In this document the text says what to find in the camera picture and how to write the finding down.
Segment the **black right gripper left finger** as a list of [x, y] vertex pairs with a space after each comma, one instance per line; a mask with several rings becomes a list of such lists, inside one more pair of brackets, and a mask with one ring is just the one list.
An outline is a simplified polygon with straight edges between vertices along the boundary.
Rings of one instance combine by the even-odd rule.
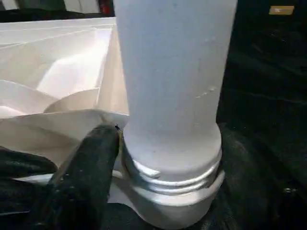
[[91, 130], [47, 184], [31, 209], [33, 230], [99, 230], [119, 152], [113, 125]]

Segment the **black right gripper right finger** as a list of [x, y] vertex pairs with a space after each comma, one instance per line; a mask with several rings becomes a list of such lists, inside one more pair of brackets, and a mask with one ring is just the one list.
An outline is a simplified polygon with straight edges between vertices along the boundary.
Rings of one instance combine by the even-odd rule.
[[221, 124], [224, 182], [217, 230], [305, 230], [307, 190], [262, 146]]

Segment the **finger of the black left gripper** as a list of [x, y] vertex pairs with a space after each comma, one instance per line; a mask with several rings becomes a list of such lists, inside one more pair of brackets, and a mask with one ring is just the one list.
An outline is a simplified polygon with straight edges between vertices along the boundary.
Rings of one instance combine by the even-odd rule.
[[30, 153], [0, 147], [0, 176], [21, 178], [54, 173], [58, 170], [49, 159]]
[[0, 212], [27, 212], [44, 202], [50, 194], [51, 186], [23, 181], [0, 182]]

